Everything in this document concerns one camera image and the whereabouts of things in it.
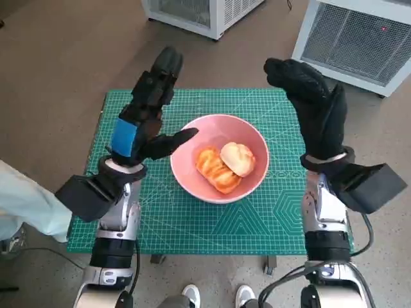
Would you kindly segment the bare left robot hand blue tape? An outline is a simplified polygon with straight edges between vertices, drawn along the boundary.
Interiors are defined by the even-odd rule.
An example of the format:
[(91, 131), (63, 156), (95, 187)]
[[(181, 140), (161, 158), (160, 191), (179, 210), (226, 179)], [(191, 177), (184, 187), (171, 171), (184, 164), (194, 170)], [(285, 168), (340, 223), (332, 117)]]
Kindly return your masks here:
[(131, 91), (131, 102), (118, 115), (112, 140), (114, 162), (134, 166), (145, 159), (170, 156), (193, 138), (197, 128), (186, 128), (174, 135), (160, 134), (162, 108), (169, 105), (182, 69), (183, 56), (174, 47), (165, 47), (149, 71), (144, 71)]

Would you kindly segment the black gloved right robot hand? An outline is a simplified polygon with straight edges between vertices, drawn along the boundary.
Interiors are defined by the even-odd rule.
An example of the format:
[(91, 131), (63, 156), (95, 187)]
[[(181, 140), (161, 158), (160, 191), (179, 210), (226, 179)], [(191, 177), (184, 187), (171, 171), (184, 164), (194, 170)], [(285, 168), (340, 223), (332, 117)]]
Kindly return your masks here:
[(343, 86), (329, 89), (321, 72), (292, 59), (268, 58), (263, 69), (267, 82), (283, 89), (293, 105), (306, 154), (318, 160), (342, 154), (347, 115)]

